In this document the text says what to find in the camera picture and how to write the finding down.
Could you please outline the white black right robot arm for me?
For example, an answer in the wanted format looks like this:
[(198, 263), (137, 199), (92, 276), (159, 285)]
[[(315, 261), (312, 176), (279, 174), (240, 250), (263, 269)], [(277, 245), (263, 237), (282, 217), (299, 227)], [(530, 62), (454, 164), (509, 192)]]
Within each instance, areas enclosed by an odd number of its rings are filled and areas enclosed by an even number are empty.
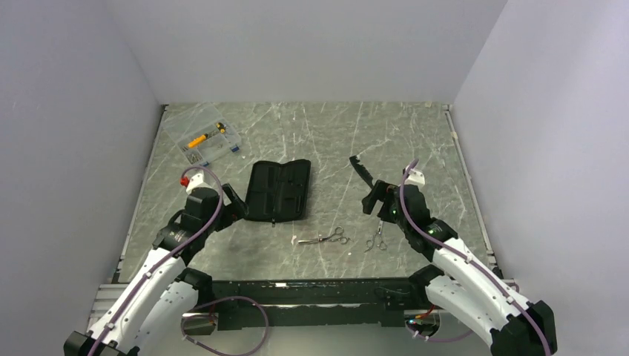
[(382, 180), (367, 185), (371, 191), (361, 201), (363, 212), (371, 214), (382, 202), (378, 218), (399, 227), (410, 247), (429, 262), (409, 277), (413, 305), (432, 304), (449, 312), (492, 355), (557, 352), (553, 310), (542, 300), (530, 301), (486, 267), (452, 227), (432, 217), (418, 186)]

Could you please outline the black zippered tool case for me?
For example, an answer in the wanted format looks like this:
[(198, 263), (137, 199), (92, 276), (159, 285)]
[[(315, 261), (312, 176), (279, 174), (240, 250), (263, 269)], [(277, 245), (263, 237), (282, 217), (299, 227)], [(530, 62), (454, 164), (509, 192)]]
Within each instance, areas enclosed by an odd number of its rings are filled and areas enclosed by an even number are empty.
[(286, 223), (306, 215), (312, 163), (296, 159), (287, 163), (258, 161), (252, 165), (246, 192), (245, 219)]

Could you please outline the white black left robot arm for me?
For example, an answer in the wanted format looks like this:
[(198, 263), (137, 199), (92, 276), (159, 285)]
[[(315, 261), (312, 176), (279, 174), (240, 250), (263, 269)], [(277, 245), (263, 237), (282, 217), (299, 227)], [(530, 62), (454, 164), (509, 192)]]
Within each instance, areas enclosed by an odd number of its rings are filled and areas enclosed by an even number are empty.
[(149, 355), (170, 325), (215, 300), (210, 275), (189, 267), (209, 235), (244, 217), (246, 204), (229, 184), (221, 192), (188, 184), (185, 207), (153, 242), (141, 269), (86, 332), (72, 332), (65, 355)]

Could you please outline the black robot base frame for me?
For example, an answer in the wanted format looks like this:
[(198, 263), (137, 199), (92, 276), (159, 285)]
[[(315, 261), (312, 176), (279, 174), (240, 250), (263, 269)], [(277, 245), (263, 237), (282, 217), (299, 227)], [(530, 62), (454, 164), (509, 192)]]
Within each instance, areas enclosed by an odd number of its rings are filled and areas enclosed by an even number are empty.
[(432, 306), (406, 277), (215, 280), (198, 305), (184, 316), (182, 327), (191, 335), (264, 326), (402, 327)]

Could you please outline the silver hair cutting scissors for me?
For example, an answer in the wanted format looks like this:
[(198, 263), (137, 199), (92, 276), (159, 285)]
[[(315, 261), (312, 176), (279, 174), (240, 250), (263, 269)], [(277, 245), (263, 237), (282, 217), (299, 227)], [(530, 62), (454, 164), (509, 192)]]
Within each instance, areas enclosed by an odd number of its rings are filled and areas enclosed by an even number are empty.
[(378, 248), (381, 251), (387, 250), (387, 244), (383, 238), (383, 226), (384, 221), (380, 220), (378, 222), (377, 229), (375, 233), (366, 241), (366, 250), (365, 252), (371, 251), (374, 248)]

